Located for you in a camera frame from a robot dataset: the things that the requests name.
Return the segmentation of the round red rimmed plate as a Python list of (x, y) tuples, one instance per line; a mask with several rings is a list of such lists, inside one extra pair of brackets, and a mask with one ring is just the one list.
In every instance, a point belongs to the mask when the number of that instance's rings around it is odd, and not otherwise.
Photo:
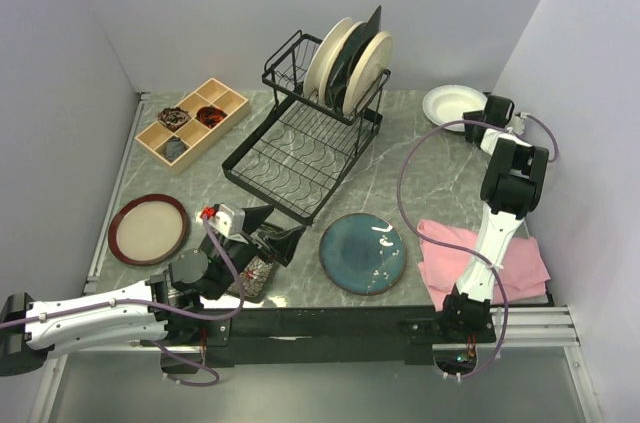
[(122, 263), (148, 267), (181, 248), (189, 233), (184, 206), (166, 194), (147, 194), (131, 200), (112, 218), (108, 246)]

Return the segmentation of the teal brown rimmed plate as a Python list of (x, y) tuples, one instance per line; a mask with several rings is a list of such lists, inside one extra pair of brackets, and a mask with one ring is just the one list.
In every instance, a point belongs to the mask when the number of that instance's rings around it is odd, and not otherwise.
[(396, 228), (369, 213), (352, 213), (332, 222), (321, 237), (318, 254), (327, 277), (359, 296), (388, 291), (406, 267), (406, 248)]

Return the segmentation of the black square floral plate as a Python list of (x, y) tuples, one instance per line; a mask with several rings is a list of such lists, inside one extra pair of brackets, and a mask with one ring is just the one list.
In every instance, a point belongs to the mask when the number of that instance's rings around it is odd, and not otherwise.
[(246, 268), (239, 272), (246, 301), (259, 303), (262, 300), (278, 267), (287, 266), (281, 266), (278, 263), (267, 264), (254, 258)]

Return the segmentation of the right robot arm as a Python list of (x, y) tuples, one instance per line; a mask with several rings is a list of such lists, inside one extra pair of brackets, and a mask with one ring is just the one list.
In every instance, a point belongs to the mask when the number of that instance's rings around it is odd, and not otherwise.
[(537, 206), (550, 160), (549, 150), (507, 128), (512, 100), (490, 95), (480, 111), (465, 112), (465, 138), (490, 156), (480, 189), (482, 222), (474, 249), (452, 292), (444, 299), (439, 330), (451, 342), (493, 334), (494, 291), (506, 298), (499, 273), (525, 217)]

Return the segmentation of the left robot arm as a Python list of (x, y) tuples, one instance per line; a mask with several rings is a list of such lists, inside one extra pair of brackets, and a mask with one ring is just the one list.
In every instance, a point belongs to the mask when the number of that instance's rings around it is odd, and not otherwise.
[(51, 357), (107, 343), (145, 341), (161, 351), (193, 342), (209, 322), (243, 309), (242, 272), (254, 260), (288, 266), (306, 228), (269, 223), (271, 205), (216, 204), (201, 213), (207, 233), (160, 274), (70, 300), (10, 296), (1, 311), (1, 374), (40, 369)]

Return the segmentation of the cream round plate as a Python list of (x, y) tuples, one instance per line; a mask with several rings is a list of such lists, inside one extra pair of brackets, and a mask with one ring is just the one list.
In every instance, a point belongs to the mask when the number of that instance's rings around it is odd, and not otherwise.
[(352, 25), (353, 20), (351, 17), (343, 18), (334, 25), (316, 49), (303, 83), (303, 96), (305, 98), (310, 98), (313, 92), (319, 89), (320, 79), (324, 74), (325, 60)]

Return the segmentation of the white fluted plate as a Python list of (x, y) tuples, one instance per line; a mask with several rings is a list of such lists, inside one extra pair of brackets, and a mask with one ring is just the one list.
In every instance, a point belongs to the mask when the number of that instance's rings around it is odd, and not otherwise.
[(465, 112), (482, 111), (487, 96), (468, 86), (443, 85), (430, 90), (422, 100), (427, 119), (436, 126), (461, 120)]

